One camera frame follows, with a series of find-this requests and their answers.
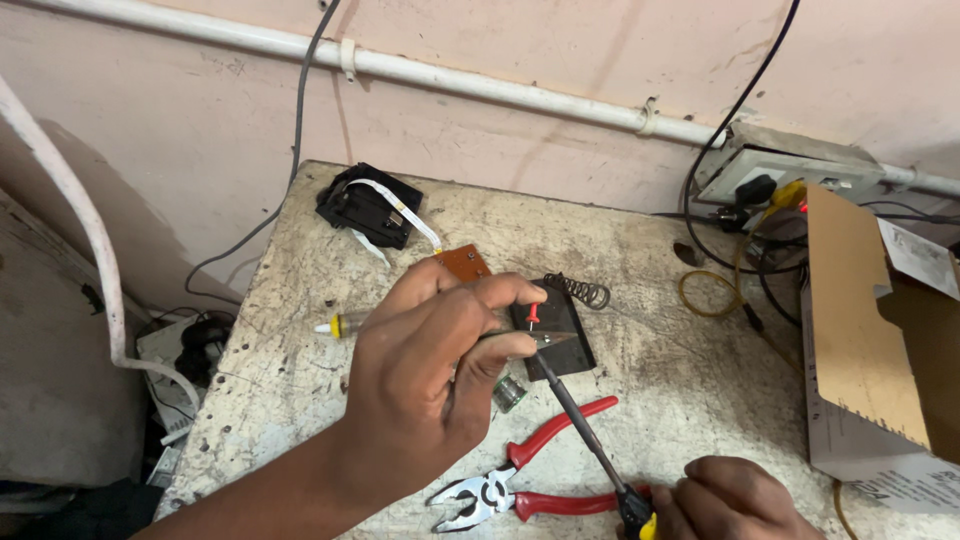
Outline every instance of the ribbon cable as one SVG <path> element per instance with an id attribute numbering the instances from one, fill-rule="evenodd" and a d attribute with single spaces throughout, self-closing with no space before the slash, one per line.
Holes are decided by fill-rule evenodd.
<path id="1" fill-rule="evenodd" d="M 379 193 L 380 195 L 383 195 L 383 198 L 386 199 L 388 203 L 393 205 L 396 211 L 400 212 L 400 214 L 402 214 L 403 217 L 407 218 L 407 220 L 410 221 L 410 223 L 413 223 L 414 227 L 416 227 L 418 231 L 423 233 L 423 235 L 426 236 L 428 240 L 430 240 L 430 243 L 433 244 L 433 253 L 437 254 L 443 251 L 443 249 L 441 249 L 441 246 L 440 246 L 440 237 L 437 236 L 437 234 L 434 233 L 432 229 L 427 227 L 426 224 L 423 223 L 423 221 L 420 218 L 418 218 L 417 215 L 414 214 L 412 210 L 408 209 L 407 206 L 404 205 L 396 197 L 396 195 L 394 195 L 393 191 L 391 191 L 390 189 L 387 189 L 381 184 L 374 182 L 373 180 L 359 179 L 359 180 L 354 180 L 353 182 L 347 185 L 354 185 L 354 184 L 366 184 L 372 187 L 373 189 L 376 189 L 376 192 Z"/>

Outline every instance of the cardboard box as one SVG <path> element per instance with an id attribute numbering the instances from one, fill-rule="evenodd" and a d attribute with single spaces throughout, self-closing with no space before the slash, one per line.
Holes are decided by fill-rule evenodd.
<path id="1" fill-rule="evenodd" d="M 896 510 L 960 513 L 960 269 L 821 187 L 807 203 L 810 462 Z"/>

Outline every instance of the yellow cap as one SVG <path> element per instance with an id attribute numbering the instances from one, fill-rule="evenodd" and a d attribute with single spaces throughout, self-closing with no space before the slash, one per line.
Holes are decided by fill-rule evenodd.
<path id="1" fill-rule="evenodd" d="M 340 337 L 340 313 L 337 313 L 330 319 L 330 333 L 333 334 L 333 337 Z"/>
<path id="2" fill-rule="evenodd" d="M 650 521 L 643 524 L 640 529 L 640 540 L 654 540 L 657 536 L 657 513 L 650 516 Z"/>

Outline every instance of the box flap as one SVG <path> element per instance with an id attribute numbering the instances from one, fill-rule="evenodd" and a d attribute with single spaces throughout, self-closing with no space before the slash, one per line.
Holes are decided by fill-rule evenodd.
<path id="1" fill-rule="evenodd" d="M 877 303 L 883 317 L 903 330 L 930 450 L 960 463 L 960 303 L 900 280 Z"/>
<path id="2" fill-rule="evenodd" d="M 820 395 L 929 449 L 902 332 L 876 306 L 892 290 L 876 219 L 817 185 L 807 204 Z"/>

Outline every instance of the pliers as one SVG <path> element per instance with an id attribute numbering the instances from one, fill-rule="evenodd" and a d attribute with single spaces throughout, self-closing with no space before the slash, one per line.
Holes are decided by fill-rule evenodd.
<path id="1" fill-rule="evenodd" d="M 583 405 L 580 410 L 584 416 L 596 414 L 616 405 L 615 396 Z M 433 527 L 433 532 L 457 532 L 476 527 L 480 522 L 500 512 L 513 509 L 521 521 L 526 522 L 536 513 L 564 516 L 582 516 L 616 510 L 616 493 L 595 497 L 557 497 L 529 491 L 511 493 L 507 480 L 526 465 L 543 446 L 557 433 L 571 424 L 566 413 L 554 416 L 541 426 L 521 445 L 507 443 L 507 462 L 482 477 L 462 479 L 451 482 L 431 497 L 426 503 L 440 504 L 447 499 L 473 499 L 473 503 L 461 510 L 456 517 L 443 520 Z M 638 490 L 649 497 L 647 486 L 638 486 Z"/>

